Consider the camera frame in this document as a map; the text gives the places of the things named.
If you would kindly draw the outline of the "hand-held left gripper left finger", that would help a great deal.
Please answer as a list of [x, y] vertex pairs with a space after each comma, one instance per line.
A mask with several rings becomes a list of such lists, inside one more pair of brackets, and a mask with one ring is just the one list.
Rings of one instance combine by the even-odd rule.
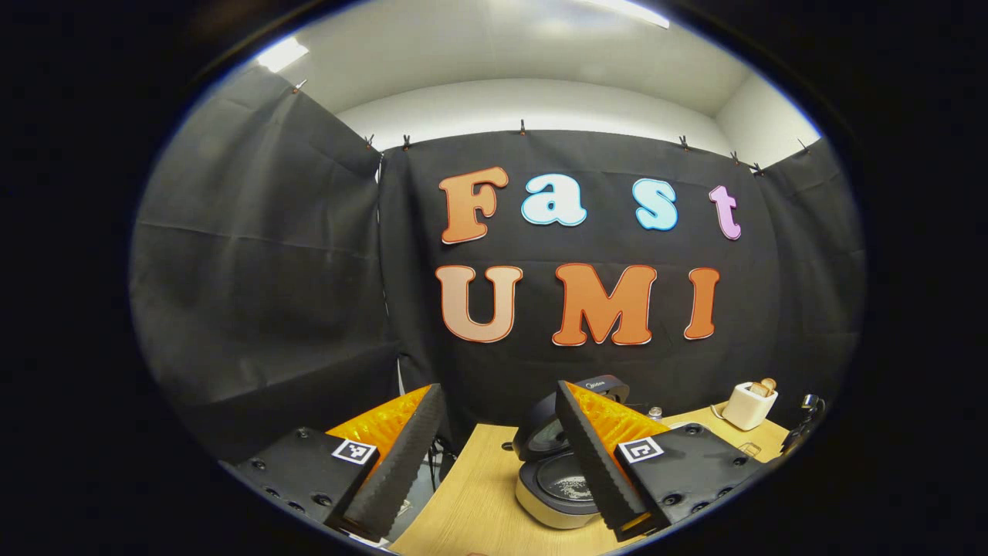
[[296, 427], [227, 472], [321, 527], [380, 541], [389, 534], [445, 416], [433, 383], [327, 432]]

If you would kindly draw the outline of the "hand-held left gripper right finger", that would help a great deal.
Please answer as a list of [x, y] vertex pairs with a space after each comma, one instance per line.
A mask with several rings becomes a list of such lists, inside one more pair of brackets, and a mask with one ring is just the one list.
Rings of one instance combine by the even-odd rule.
[[671, 429], [571, 382], [557, 383], [555, 414], [618, 542], [688, 520], [763, 470], [701, 423]]

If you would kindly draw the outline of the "white rice grains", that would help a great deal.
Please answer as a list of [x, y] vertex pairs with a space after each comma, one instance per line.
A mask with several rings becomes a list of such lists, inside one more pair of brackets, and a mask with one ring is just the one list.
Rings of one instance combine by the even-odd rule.
[[546, 484], [546, 490], [551, 496], [568, 503], [590, 503], [593, 500], [589, 486], [581, 475], [551, 478]]

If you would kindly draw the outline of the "black and beige rice cooker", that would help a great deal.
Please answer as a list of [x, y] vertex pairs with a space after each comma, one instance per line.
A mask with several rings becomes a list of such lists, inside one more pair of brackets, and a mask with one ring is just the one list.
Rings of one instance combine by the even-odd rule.
[[533, 520], [553, 529], [579, 529], [599, 517], [597, 505], [568, 503], [546, 490], [549, 479], [581, 475], [563, 425], [557, 416], [557, 394], [550, 393], [529, 410], [511, 441], [502, 444], [521, 461], [514, 494], [516, 502]]

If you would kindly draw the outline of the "white toaster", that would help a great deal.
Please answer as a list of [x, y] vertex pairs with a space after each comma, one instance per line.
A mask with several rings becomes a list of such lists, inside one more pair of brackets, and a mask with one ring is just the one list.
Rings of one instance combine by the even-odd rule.
[[738, 384], [721, 411], [723, 419], [744, 432], [762, 425], [763, 420], [766, 419], [770, 409], [775, 405], [777, 397], [779, 397], [777, 388], [768, 398], [753, 395], [748, 390], [752, 383], [760, 383], [760, 381]]

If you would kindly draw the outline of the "black backdrop cloth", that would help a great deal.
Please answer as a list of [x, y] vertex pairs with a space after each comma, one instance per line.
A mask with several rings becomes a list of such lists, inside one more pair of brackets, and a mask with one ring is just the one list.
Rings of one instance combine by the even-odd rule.
[[487, 131], [383, 154], [262, 68], [204, 95], [135, 221], [151, 374], [216, 457], [441, 384], [442, 435], [520, 426], [557, 381], [613, 375], [682, 414], [763, 377], [832, 402], [867, 243], [836, 152], [761, 176], [603, 131]]

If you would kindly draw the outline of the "row of black cloth clips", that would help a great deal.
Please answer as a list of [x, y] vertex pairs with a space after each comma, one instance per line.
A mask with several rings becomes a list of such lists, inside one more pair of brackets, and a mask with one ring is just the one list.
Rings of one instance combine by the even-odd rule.
[[766, 168], [821, 131], [768, 81], [745, 78], [712, 116], [642, 93], [554, 79], [488, 79], [431, 86], [336, 112], [378, 151], [485, 131], [600, 131], [646, 137]]

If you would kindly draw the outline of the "ceiling light panel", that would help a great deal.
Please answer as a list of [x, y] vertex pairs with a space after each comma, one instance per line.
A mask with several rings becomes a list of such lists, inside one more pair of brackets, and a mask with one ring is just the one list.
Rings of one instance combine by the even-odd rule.
[[256, 57], [259, 66], [267, 68], [272, 73], [279, 73], [287, 66], [296, 63], [309, 53], [305, 45], [299, 42], [296, 36], [286, 36], [282, 41], [278, 41], [267, 47]]

